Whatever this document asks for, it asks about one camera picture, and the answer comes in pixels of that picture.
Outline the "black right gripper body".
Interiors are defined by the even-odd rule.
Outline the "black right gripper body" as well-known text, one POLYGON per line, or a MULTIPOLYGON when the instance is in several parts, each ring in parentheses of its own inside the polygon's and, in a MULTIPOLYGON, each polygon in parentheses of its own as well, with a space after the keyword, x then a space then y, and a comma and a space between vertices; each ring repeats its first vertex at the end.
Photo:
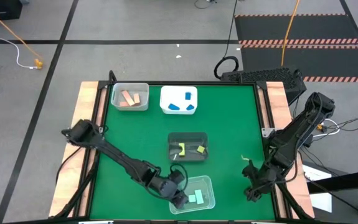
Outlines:
POLYGON ((271 185, 276 178, 277 170, 274 167, 262 166, 258 169, 257 178, 250 181, 252 183, 252 187, 262 186, 261 189, 263 189, 264 187, 271 185))

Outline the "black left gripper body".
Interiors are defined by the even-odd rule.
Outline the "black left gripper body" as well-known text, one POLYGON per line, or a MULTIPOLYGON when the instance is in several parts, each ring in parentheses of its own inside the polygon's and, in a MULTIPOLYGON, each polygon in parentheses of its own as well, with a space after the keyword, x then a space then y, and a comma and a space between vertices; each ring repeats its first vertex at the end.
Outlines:
POLYGON ((189 201, 188 196, 184 191, 178 190, 176 194, 171 199, 171 203, 174 205, 176 209, 182 209, 183 206, 189 201))

